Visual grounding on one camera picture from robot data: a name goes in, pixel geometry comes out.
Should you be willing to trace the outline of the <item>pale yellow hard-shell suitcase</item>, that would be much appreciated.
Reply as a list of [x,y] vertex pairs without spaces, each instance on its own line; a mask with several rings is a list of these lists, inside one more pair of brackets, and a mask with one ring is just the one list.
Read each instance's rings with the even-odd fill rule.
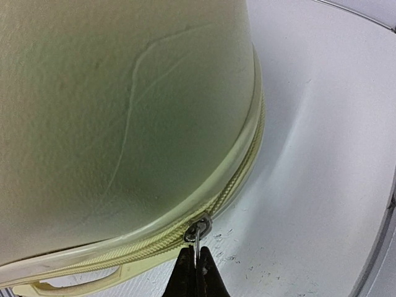
[[1,287],[85,296],[176,257],[264,110],[245,1],[2,1]]

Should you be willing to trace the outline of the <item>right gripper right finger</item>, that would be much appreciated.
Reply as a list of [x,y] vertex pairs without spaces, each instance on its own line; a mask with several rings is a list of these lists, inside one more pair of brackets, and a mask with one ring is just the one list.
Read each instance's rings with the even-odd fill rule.
[[210,249],[200,249],[196,265],[196,295],[198,297],[230,297]]

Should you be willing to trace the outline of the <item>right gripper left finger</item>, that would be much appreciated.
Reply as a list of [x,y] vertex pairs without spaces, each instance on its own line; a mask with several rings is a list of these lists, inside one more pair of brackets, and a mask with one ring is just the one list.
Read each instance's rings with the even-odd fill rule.
[[196,267],[193,246],[180,250],[162,297],[193,297],[196,291]]

